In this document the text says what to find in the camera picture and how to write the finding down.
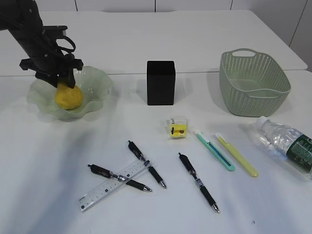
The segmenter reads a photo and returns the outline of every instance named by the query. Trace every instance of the white wall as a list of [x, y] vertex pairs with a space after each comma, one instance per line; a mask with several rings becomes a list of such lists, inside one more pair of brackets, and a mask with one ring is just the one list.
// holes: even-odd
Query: white wall
[[76, 0], [79, 11], [153, 12], [154, 0]]
[[287, 45], [290, 44], [306, 0], [233, 0], [233, 10], [252, 10]]
[[35, 1], [40, 11], [76, 11], [75, 0], [35, 0]]
[[301, 57], [312, 72], [312, 0], [308, 0], [291, 43], [291, 49]]
[[232, 0], [156, 0], [156, 11], [230, 10]]

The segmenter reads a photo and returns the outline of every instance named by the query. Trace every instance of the bottle cap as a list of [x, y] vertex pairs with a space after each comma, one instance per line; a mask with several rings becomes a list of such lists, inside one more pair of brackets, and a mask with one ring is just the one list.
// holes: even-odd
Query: bottle cap
[[263, 124], [268, 121], [269, 119], [264, 117], [264, 116], [261, 116], [257, 119], [257, 121], [255, 122], [255, 126], [257, 129], [261, 130], [262, 129], [262, 126]]

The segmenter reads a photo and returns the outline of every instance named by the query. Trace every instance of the yellow pencil sharpener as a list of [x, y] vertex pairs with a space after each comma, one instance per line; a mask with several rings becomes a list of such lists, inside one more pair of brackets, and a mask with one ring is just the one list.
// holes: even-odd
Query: yellow pencil sharpener
[[169, 134], [171, 138], [186, 137], [187, 119], [184, 117], [172, 117], [169, 120]]

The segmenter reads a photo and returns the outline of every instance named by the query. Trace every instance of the yellow utility knife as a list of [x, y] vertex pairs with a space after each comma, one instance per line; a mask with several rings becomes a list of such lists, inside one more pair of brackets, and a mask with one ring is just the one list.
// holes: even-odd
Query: yellow utility knife
[[240, 154], [240, 152], [233, 145], [227, 142], [224, 137], [222, 137], [219, 133], [217, 133], [215, 137], [252, 177], [257, 177], [259, 175], [258, 171], [243, 157], [243, 155]]

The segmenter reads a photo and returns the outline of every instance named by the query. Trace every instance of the plastic water bottle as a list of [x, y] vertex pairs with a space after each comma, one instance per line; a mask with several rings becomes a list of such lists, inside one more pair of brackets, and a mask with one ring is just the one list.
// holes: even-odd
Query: plastic water bottle
[[312, 176], [312, 139], [295, 128], [282, 123], [271, 122], [261, 116], [255, 123], [263, 131], [268, 141], [281, 150], [291, 165], [306, 176]]

